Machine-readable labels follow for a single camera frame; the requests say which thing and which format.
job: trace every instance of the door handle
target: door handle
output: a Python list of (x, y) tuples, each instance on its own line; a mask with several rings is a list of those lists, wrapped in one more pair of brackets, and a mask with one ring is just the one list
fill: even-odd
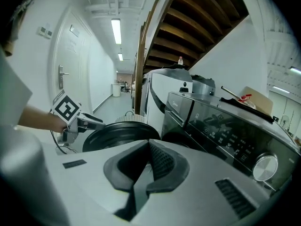
[(177, 122), (181, 127), (184, 126), (185, 121), (181, 117), (179, 117), (176, 113), (173, 111), (165, 110), (165, 114), (169, 115), (175, 122)]
[(58, 83), (59, 83), (59, 88), (63, 89), (64, 84), (63, 84), (63, 75), (68, 75), (69, 73), (64, 73), (63, 72), (63, 66), (59, 65), (58, 66)]

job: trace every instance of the dryer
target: dryer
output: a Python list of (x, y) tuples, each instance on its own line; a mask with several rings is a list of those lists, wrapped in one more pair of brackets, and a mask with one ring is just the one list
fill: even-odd
[(168, 93), (192, 92), (192, 79), (184, 69), (157, 69), (144, 75), (140, 115), (161, 135)]

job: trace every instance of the human arm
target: human arm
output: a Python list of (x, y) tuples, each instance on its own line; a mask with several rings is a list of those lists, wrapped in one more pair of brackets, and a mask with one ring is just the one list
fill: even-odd
[(24, 108), (18, 125), (59, 133), (62, 133), (63, 129), (67, 127), (66, 123), (57, 115), (41, 111), (32, 106)]

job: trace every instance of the control knob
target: control knob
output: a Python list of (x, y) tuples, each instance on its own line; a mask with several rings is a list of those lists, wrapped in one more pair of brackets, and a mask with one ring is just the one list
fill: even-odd
[(253, 177), (256, 181), (266, 181), (276, 173), (278, 160), (275, 156), (263, 156), (253, 168)]

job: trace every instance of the bottle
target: bottle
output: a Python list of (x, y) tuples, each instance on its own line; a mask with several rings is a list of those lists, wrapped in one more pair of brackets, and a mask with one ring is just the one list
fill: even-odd
[(179, 61), (178, 61), (178, 64), (179, 64), (179, 65), (183, 65), (183, 59), (182, 59), (182, 56), (180, 56)]

